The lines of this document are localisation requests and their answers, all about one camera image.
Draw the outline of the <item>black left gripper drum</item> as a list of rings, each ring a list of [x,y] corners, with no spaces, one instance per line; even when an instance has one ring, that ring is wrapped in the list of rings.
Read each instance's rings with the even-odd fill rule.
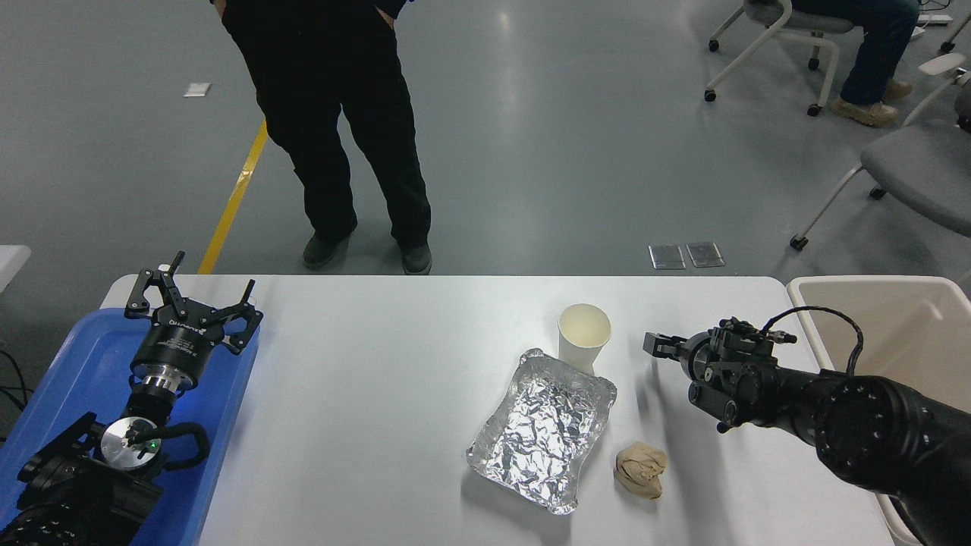
[[[225,335],[225,318],[214,307],[187,305],[185,315],[173,306],[156,308],[150,325],[130,364],[138,378],[157,375],[163,367],[176,370],[182,381],[199,381],[212,351]]]

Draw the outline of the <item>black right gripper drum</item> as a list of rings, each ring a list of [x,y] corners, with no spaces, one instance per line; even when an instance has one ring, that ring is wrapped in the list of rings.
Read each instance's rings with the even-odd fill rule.
[[[680,365],[693,381],[707,381],[711,366],[713,332],[697,333],[680,343]]]

